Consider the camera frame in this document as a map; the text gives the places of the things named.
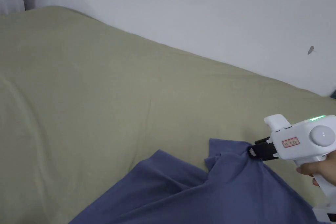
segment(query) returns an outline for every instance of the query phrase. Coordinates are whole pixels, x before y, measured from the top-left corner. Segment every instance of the finger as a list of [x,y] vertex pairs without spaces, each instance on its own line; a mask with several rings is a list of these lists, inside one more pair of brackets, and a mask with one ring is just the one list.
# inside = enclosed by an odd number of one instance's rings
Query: finger
[[316,179],[313,179],[313,185],[319,186],[319,183],[316,181]]
[[329,154],[326,155],[328,158],[333,158],[333,159],[336,159],[336,151],[333,151]]
[[298,172],[304,175],[310,175],[313,173],[319,173],[320,171],[320,162],[306,163],[299,167]]

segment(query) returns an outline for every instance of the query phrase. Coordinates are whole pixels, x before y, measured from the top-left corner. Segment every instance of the round white button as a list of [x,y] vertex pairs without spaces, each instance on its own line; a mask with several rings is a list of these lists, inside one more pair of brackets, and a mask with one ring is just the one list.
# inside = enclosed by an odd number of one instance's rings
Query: round white button
[[335,132],[331,128],[324,125],[313,127],[309,136],[314,144],[323,147],[333,144],[336,138]]

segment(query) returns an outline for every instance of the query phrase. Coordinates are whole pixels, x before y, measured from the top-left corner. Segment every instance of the blue fabric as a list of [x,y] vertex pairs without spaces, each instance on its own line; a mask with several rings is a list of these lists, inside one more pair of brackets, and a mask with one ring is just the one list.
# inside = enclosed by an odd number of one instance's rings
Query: blue fabric
[[318,223],[306,201],[248,157],[247,146],[210,139],[209,173],[157,151],[70,223]]

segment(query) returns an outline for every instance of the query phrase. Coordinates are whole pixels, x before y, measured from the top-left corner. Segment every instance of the white handheld device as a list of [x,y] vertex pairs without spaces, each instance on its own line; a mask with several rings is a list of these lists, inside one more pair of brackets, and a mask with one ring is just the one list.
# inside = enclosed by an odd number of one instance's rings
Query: white handheld device
[[[250,146],[251,158],[294,160],[299,167],[325,160],[326,154],[336,150],[334,115],[321,115],[293,125],[280,114],[268,116],[264,121],[270,127],[271,135]],[[313,176],[329,200],[327,205],[314,207],[314,214],[318,221],[336,223],[336,186],[320,174]]]

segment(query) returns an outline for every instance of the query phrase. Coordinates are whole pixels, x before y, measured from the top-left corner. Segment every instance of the red label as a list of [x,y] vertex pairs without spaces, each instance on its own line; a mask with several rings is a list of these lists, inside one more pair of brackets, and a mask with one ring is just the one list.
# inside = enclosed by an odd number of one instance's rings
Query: red label
[[287,139],[287,140],[282,141],[282,145],[283,145],[285,148],[292,147],[292,146],[295,146],[295,145],[298,145],[298,144],[300,144],[300,142],[299,142],[299,140],[297,139],[297,137],[290,138],[290,139]]

